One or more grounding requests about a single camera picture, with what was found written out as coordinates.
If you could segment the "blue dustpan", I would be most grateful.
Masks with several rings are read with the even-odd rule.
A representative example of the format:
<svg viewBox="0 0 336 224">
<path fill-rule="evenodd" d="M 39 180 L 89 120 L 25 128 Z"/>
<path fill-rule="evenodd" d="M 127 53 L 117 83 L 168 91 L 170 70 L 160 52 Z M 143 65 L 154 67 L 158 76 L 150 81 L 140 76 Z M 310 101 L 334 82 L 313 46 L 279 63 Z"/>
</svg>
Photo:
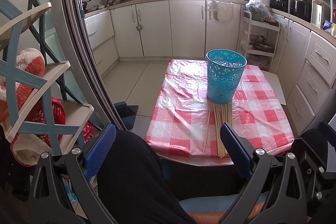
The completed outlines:
<svg viewBox="0 0 336 224">
<path fill-rule="evenodd" d="M 138 112 L 138 105 L 128 105 L 125 101 L 114 104 L 116 111 L 118 112 L 121 120 L 128 130 L 134 128 L 135 119 Z"/>
</svg>

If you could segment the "plastic bag of vegetables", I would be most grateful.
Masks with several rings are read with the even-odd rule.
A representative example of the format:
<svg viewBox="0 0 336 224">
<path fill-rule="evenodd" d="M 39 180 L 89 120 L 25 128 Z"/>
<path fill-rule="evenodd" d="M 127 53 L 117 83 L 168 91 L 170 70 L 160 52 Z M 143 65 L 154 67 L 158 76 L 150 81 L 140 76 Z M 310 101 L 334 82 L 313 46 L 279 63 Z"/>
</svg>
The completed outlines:
<svg viewBox="0 0 336 224">
<path fill-rule="evenodd" d="M 249 0 L 245 4 L 245 10 L 252 14 L 252 19 L 259 22 L 264 22 L 267 19 L 273 19 L 268 8 L 259 0 Z"/>
</svg>

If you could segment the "white hanging trash bin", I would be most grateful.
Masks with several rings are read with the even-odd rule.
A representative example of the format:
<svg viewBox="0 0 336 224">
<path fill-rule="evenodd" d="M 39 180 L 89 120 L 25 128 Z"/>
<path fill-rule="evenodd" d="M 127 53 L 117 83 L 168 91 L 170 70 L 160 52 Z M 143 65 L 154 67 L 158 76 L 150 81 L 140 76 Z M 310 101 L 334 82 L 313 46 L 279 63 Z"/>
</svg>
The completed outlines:
<svg viewBox="0 0 336 224">
<path fill-rule="evenodd" d="M 232 2 L 212 1 L 209 5 L 209 12 L 213 13 L 216 21 L 228 23 L 234 18 L 234 4 Z"/>
</svg>

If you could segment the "white kettle appliance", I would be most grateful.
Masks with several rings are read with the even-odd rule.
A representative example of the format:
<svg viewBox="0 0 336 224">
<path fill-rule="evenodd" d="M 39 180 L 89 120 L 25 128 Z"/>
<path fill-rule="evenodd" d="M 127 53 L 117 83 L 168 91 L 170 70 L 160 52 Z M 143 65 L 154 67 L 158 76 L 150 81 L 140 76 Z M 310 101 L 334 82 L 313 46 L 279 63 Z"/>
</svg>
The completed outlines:
<svg viewBox="0 0 336 224">
<path fill-rule="evenodd" d="M 311 0 L 311 24 L 323 28 L 324 21 L 329 19 L 329 5 L 323 0 Z"/>
</svg>

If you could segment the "beige blue shelf rack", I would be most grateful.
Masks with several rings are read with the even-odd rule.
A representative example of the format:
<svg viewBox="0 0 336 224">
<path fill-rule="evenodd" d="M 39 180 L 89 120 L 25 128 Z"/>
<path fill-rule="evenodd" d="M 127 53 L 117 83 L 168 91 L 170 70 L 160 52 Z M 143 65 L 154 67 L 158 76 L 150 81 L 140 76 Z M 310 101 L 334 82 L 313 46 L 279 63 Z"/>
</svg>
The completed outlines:
<svg viewBox="0 0 336 224">
<path fill-rule="evenodd" d="M 75 145 L 84 145 L 83 127 L 94 108 L 62 100 L 67 124 L 56 124 L 52 112 L 51 86 L 70 68 L 69 61 L 47 64 L 42 77 L 16 66 L 19 37 L 52 7 L 50 2 L 21 12 L 9 0 L 1 0 L 1 13 L 9 22 L 1 26 L 7 59 L 1 61 L 1 77 L 6 82 L 8 117 L 1 122 L 5 138 L 13 143 L 21 135 L 48 135 L 55 156 L 67 154 Z"/>
</svg>

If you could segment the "white rolling storage cart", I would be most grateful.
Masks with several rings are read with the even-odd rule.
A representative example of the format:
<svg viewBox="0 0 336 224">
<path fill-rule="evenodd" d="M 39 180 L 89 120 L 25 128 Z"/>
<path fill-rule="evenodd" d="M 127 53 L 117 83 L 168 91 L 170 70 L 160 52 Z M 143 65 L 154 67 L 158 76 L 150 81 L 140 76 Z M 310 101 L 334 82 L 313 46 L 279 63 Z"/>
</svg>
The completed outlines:
<svg viewBox="0 0 336 224">
<path fill-rule="evenodd" d="M 248 64 L 269 71 L 276 55 L 280 31 L 281 23 L 278 20 L 259 22 L 253 20 L 252 14 L 245 10 L 241 14 L 237 50 Z"/>
</svg>

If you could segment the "person black trouser leg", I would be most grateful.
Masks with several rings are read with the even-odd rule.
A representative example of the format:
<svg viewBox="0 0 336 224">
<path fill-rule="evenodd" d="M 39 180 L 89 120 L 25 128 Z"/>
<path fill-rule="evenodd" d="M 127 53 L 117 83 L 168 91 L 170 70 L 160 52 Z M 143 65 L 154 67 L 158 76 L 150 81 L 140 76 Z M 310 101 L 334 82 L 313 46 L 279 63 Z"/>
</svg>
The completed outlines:
<svg viewBox="0 0 336 224">
<path fill-rule="evenodd" d="M 154 150 L 138 135 L 116 133 L 97 174 L 98 197 L 118 223 L 194 223 L 161 173 Z"/>
</svg>

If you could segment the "teal perforated plastic basket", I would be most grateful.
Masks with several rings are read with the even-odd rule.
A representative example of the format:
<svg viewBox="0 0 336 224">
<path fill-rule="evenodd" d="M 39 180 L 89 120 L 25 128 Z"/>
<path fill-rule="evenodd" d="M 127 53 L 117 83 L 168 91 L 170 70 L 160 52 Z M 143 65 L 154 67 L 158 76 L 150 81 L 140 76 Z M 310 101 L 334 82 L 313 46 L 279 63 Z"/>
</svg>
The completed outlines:
<svg viewBox="0 0 336 224">
<path fill-rule="evenodd" d="M 235 51 L 215 49 L 207 52 L 206 60 L 208 98 L 216 104 L 230 103 L 247 64 L 246 58 Z"/>
</svg>

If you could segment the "red white checkered tablecloth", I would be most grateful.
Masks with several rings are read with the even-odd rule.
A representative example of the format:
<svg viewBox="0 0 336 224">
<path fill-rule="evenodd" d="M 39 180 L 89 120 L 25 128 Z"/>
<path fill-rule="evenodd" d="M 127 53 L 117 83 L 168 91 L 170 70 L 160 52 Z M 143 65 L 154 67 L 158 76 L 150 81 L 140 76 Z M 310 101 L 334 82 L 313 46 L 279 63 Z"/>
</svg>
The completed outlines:
<svg viewBox="0 0 336 224">
<path fill-rule="evenodd" d="M 231 103 L 218 105 L 207 97 L 205 61 L 170 61 L 145 137 L 150 147 L 182 164 L 230 165 L 219 144 L 223 123 L 271 155 L 288 151 L 294 141 L 283 107 L 258 67 L 246 66 Z"/>
</svg>

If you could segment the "black rice cooker pot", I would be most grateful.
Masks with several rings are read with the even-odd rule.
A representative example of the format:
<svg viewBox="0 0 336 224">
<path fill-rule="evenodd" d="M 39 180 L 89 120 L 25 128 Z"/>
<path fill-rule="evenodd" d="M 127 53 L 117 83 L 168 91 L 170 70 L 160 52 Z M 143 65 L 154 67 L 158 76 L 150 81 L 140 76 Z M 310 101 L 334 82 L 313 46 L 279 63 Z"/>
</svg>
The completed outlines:
<svg viewBox="0 0 336 224">
<path fill-rule="evenodd" d="M 295 0 L 291 3 L 291 13 L 301 19 L 309 17 L 309 4 L 302 0 Z"/>
</svg>

